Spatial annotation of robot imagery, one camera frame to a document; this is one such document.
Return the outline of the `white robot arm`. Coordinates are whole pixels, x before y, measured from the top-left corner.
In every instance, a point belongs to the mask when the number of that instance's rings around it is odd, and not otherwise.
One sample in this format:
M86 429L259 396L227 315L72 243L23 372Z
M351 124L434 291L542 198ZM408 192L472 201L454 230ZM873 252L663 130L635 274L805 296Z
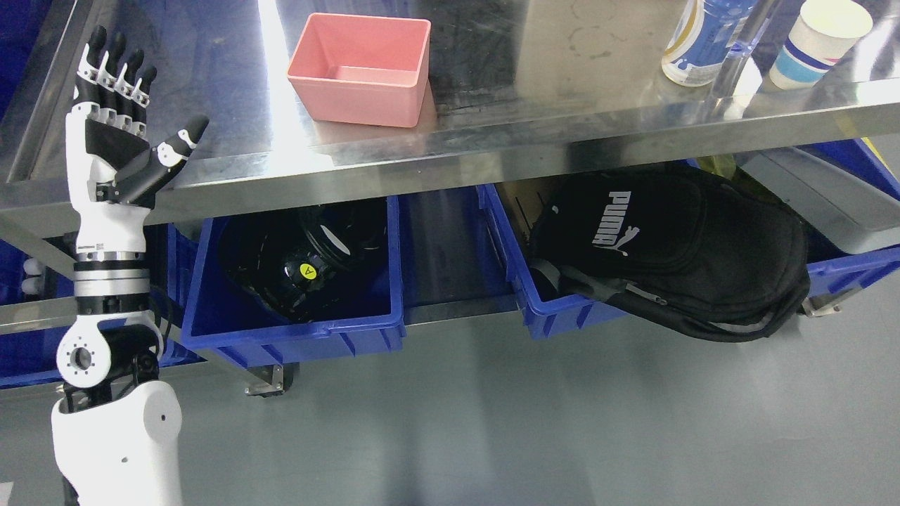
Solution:
M144 252L77 251L77 315L58 343L51 409L67 505L181 505L182 409L160 379L166 340L149 310Z

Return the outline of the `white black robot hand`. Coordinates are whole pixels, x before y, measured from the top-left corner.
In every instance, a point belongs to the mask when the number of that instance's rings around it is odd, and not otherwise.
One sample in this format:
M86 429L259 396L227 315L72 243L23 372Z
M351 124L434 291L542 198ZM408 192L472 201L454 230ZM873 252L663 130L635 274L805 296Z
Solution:
M155 67L126 51L122 33L94 28L77 61L65 116L70 204L78 213L76 253L87 261L132 259L146 252L144 233L155 196L187 165L209 125L197 115L163 141L148 140L149 89Z

